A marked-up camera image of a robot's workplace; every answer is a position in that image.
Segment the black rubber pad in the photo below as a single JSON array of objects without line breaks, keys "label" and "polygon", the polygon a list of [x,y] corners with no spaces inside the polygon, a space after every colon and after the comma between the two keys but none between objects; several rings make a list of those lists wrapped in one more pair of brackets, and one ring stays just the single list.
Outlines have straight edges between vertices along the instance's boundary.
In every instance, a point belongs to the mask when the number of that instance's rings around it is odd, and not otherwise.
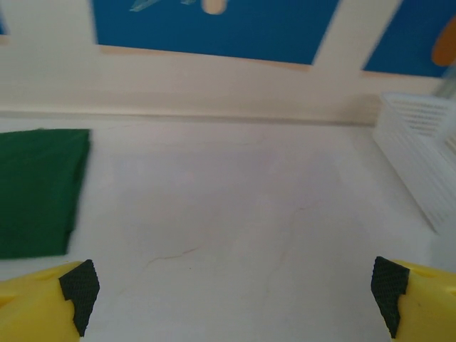
[{"label": "black rubber pad", "polygon": [[65,300],[73,302],[73,322],[78,329],[79,336],[82,337],[86,332],[93,304],[100,291],[92,260],[86,260],[62,276],[59,281]]},{"label": "black rubber pad", "polygon": [[405,294],[410,270],[381,256],[375,259],[370,289],[385,319],[392,338],[398,333],[400,314],[398,300]]}]

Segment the green cloth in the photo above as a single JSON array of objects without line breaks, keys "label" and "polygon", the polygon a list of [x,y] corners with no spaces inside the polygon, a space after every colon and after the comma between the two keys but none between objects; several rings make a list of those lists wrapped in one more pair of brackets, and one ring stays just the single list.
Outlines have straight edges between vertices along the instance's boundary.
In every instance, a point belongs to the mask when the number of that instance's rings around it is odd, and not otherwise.
[{"label": "green cloth", "polygon": [[0,259],[67,252],[89,130],[0,134]]}]

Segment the white crate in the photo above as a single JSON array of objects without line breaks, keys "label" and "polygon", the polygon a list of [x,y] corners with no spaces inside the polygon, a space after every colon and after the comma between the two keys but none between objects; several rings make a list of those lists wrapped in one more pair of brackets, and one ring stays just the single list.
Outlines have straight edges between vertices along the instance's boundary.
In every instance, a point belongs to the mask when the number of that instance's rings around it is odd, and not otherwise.
[{"label": "white crate", "polygon": [[456,226],[456,103],[385,93],[374,140],[435,230]]}]

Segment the white floor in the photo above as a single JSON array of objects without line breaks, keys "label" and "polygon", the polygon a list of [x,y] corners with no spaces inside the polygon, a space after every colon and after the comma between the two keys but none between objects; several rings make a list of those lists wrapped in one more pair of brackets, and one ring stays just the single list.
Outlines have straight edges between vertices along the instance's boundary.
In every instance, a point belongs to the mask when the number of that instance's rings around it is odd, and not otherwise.
[{"label": "white floor", "polygon": [[385,342],[375,257],[444,259],[369,128],[0,119],[63,127],[94,129],[71,252],[0,279],[93,259],[86,342]]}]

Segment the white wall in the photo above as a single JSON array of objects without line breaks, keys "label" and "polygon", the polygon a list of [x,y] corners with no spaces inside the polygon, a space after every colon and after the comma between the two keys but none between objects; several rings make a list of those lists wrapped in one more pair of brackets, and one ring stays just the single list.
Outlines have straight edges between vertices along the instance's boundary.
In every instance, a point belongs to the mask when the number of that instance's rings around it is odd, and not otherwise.
[{"label": "white wall", "polygon": [[309,71],[235,58],[103,54],[88,0],[1,0],[0,110],[373,122],[381,91],[430,93],[436,78],[361,69],[399,0],[342,0]]}]

